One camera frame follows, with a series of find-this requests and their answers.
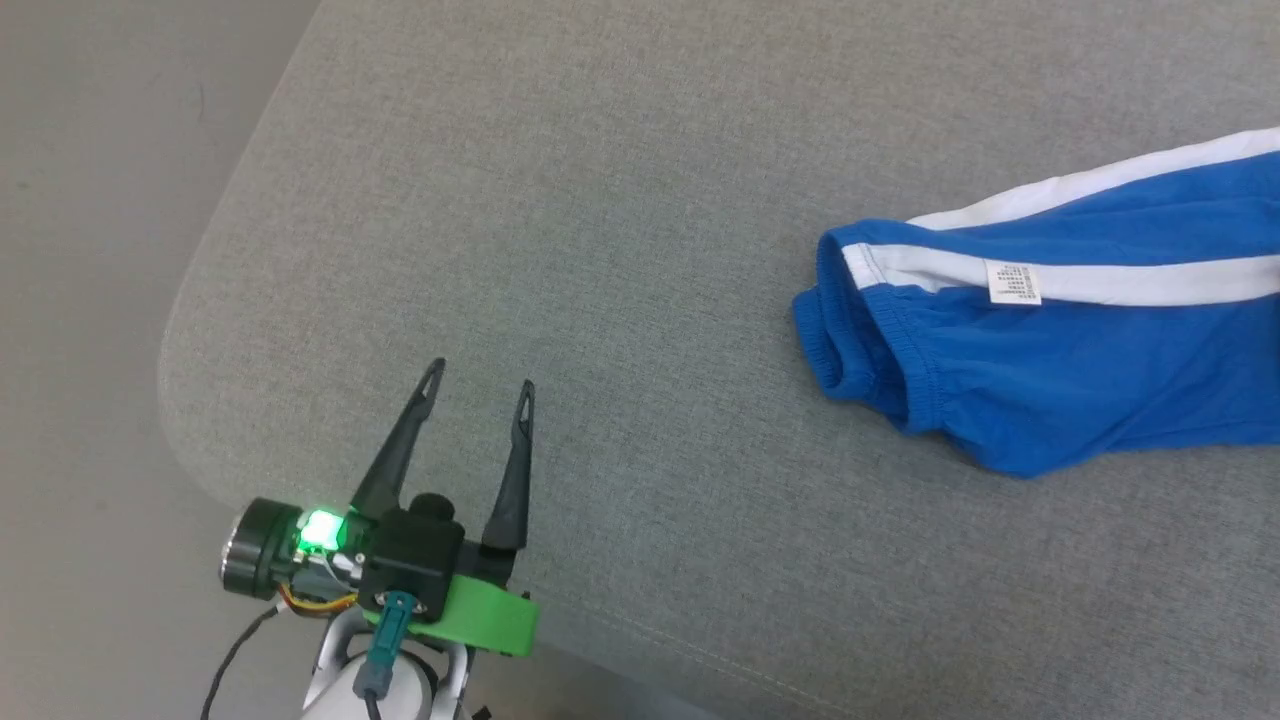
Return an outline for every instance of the robotic arm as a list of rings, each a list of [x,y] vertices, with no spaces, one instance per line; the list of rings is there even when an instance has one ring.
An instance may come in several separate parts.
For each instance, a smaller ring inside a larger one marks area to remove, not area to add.
[[[444,359],[428,368],[346,512],[253,500],[223,548],[223,588],[261,600],[279,596],[232,647],[205,702],[239,644],[288,609],[328,620],[303,701],[302,720],[454,720],[476,652],[525,656],[538,606],[507,592],[516,553],[527,544],[534,384],[525,380],[511,424],[511,454],[480,542],[466,538],[453,503],[435,493],[399,505],[419,429],[431,414]],[[372,634],[360,656],[352,638]],[[419,655],[447,659],[444,678]]]

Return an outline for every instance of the green light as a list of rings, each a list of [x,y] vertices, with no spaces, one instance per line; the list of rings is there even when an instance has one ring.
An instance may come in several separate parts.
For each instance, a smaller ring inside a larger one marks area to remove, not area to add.
[[[338,533],[342,530],[342,515],[334,515],[328,510],[312,510],[307,516],[302,532],[298,534],[298,544],[306,547],[323,547],[325,550],[338,550]]]

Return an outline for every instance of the blue garment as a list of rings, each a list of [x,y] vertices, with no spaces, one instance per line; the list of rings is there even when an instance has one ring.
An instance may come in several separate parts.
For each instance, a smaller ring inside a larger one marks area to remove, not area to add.
[[[984,260],[1038,273],[1001,305]],[[794,304],[822,388],[1020,477],[1110,450],[1280,441],[1280,152],[996,224],[827,232]]]

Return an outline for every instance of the green bracket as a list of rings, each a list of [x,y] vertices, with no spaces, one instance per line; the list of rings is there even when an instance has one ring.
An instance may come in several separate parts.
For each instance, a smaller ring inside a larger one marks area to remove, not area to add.
[[[534,650],[539,609],[532,601],[475,578],[454,575],[435,623],[410,623],[411,635],[428,635],[490,652],[524,657]],[[378,612],[365,611],[378,624]]]

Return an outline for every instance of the white clothing tag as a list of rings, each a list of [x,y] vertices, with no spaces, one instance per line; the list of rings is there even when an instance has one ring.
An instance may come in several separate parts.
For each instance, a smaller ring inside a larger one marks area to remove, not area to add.
[[[1001,305],[1039,305],[1039,279],[1030,265],[983,260],[991,301]]]

